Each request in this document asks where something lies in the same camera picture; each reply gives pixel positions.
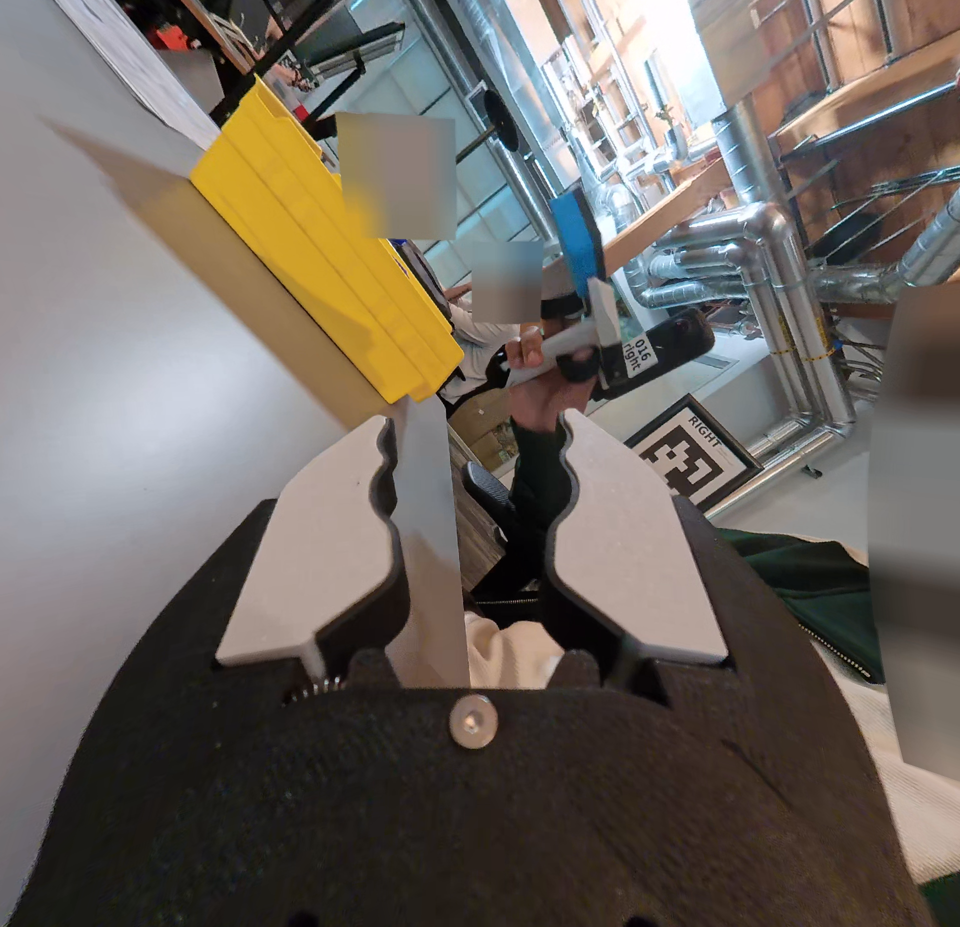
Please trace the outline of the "black mesh chair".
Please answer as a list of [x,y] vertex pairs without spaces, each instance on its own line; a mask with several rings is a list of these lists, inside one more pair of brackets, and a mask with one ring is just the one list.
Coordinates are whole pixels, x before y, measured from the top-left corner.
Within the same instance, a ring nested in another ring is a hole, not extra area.
[[462,467],[462,486],[495,525],[501,545],[509,546],[518,534],[519,521],[509,490],[476,461]]

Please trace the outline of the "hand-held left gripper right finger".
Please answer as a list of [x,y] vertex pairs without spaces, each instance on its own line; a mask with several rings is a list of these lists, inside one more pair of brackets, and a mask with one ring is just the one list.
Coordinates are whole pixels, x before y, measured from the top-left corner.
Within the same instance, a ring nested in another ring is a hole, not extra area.
[[625,688],[648,661],[722,666],[730,650],[667,486],[582,412],[560,427],[570,497],[545,537],[547,632]]

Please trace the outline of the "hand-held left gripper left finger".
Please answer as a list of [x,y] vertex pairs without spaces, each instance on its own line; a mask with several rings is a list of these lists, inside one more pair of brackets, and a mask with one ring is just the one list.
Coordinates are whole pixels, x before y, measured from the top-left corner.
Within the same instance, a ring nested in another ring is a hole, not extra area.
[[393,521],[394,420],[376,415],[283,488],[216,651],[237,667],[294,659],[344,681],[353,658],[405,628],[411,595]]

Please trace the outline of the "person's right forearm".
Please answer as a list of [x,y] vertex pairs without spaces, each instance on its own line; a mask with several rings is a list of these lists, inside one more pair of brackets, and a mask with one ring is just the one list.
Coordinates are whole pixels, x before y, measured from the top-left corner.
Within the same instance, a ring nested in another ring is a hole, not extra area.
[[506,489],[516,511],[517,535],[471,595],[483,609],[527,614],[536,601],[528,587],[544,575],[548,530],[570,502],[570,476],[561,459],[567,435],[560,426],[551,433],[522,429],[514,420],[510,426],[518,452]]

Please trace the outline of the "person's torso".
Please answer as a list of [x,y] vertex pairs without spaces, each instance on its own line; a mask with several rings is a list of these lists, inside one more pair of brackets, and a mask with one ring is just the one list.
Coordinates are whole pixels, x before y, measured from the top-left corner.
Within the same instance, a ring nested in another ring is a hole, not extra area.
[[[911,873],[937,921],[958,925],[958,782],[903,758],[876,631],[867,555],[837,541],[731,528],[723,537],[805,630],[867,745]],[[464,596],[473,688],[542,689],[561,648],[536,618],[537,587],[495,568]]]

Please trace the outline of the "person's right hand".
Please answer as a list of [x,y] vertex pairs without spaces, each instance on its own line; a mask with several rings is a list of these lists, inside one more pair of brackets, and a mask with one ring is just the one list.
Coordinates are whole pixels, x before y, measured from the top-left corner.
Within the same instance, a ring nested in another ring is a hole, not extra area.
[[[545,339],[561,333],[570,326],[562,320],[544,320],[539,325],[524,324],[519,335],[509,339],[504,353],[511,371],[533,370],[545,361]],[[510,416],[514,424],[535,433],[555,431],[559,415],[567,409],[584,412],[594,391],[596,380],[574,382],[566,379],[560,369],[553,368],[509,389]]]

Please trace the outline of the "framed marker sign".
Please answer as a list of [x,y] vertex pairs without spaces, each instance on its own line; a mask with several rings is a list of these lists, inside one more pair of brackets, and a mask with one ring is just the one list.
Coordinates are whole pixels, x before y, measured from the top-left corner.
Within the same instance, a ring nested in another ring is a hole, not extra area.
[[625,440],[673,496],[712,510],[762,471],[743,445],[691,394]]

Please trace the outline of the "bundle of silver ducts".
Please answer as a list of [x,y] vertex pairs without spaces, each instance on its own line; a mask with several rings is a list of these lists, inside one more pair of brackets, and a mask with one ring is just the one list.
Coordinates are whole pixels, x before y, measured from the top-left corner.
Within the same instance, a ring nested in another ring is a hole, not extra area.
[[715,520],[810,466],[857,424],[823,302],[890,304],[909,288],[946,283],[958,272],[959,219],[954,191],[897,263],[813,270],[752,98],[716,117],[712,128],[739,204],[680,223],[659,244],[693,256],[686,273],[720,266],[737,272],[788,406],[787,417],[753,443],[759,471],[725,498],[705,502]]

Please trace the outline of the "black backpack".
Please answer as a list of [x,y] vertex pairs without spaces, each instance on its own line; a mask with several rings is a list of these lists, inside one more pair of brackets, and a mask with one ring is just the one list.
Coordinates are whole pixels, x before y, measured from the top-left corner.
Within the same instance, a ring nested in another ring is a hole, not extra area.
[[427,296],[437,306],[440,314],[450,325],[454,325],[450,302],[445,296],[443,287],[437,279],[424,253],[409,239],[392,239],[391,245],[402,259],[406,268],[419,282]]

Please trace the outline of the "blue black whiteboard eraser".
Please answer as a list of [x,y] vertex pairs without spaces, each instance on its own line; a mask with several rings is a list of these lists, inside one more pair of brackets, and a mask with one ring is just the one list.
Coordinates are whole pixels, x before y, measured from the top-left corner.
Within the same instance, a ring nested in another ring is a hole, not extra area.
[[592,278],[607,278],[603,241],[593,209],[580,184],[552,198],[549,207],[573,288],[584,297]]

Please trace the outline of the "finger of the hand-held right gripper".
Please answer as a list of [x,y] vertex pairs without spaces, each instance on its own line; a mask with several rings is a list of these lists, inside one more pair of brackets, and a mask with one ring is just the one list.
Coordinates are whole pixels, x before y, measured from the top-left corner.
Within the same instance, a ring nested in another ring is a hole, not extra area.
[[587,279],[587,289],[604,377],[622,378],[623,348],[617,294],[610,283],[595,276]]
[[541,302],[585,302],[564,257],[557,257],[542,267]]

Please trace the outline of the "yellow plastic bin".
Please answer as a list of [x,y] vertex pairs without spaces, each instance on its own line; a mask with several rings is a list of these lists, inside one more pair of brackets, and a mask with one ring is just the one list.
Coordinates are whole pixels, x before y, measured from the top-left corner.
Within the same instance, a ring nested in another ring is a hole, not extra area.
[[361,235],[321,148],[260,77],[190,179],[386,402],[450,380],[450,322],[389,240]]

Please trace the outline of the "brown cardboard box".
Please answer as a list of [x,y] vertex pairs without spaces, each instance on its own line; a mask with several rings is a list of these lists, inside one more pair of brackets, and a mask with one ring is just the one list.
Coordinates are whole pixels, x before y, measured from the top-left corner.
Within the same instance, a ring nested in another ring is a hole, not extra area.
[[519,452],[510,418],[508,392],[489,390],[458,406],[450,425],[477,462],[498,476]]

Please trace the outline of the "white blue printed sheet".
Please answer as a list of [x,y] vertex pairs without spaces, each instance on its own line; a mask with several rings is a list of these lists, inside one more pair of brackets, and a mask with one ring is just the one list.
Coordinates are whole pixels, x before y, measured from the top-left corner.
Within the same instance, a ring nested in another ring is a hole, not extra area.
[[53,1],[144,108],[210,149],[220,129],[115,0]]

